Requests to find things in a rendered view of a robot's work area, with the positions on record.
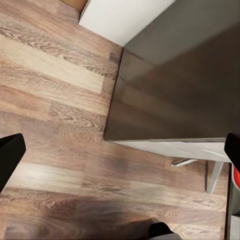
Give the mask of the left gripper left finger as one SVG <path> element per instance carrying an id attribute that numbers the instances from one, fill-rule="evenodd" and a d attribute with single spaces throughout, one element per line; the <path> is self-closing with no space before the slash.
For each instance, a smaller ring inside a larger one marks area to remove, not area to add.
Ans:
<path id="1" fill-rule="evenodd" d="M 0 193 L 26 152 L 21 133 L 0 138 Z"/>

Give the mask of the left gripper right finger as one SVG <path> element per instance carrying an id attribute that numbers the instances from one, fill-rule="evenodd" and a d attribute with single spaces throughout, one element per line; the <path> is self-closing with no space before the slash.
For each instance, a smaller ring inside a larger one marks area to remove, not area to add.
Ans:
<path id="1" fill-rule="evenodd" d="M 225 140 L 224 151 L 240 173 L 240 135 L 229 133 Z"/>

